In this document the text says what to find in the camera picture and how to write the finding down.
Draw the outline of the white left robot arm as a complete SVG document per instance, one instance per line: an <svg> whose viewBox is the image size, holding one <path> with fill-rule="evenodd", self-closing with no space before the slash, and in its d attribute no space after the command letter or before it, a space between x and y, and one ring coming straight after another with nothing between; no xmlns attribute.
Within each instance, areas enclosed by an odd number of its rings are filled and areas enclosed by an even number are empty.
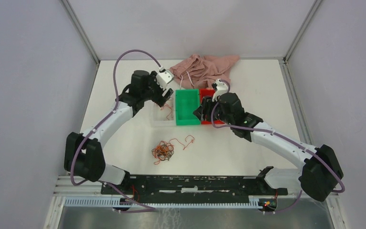
<svg viewBox="0 0 366 229"><path fill-rule="evenodd" d="M165 105L173 94L173 89L167 87L173 78L168 70L159 73L134 71L130 84L116 99L115 107L98 124L83 133L72 132L67 136L64 169L91 182L112 183L118 193L127 193L131 188L130 173L107 164L103 148L115 132L144 107L146 101L152 101L159 107Z"/></svg>

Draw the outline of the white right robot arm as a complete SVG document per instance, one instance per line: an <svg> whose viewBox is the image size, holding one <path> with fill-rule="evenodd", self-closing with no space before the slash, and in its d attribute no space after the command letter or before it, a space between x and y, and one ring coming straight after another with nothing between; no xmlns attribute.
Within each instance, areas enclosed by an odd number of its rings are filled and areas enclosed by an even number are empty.
<svg viewBox="0 0 366 229"><path fill-rule="evenodd" d="M261 145L283 157L293 169L269 168L256 182L256 189L263 195L274 189L298 189L314 200L323 202L331 193L343 193L344 173L334 150L303 143L276 131L262 118L246 112L235 93L225 93L214 101L203 98L193 115L201 121L215 124L223 122L239 138Z"/></svg>

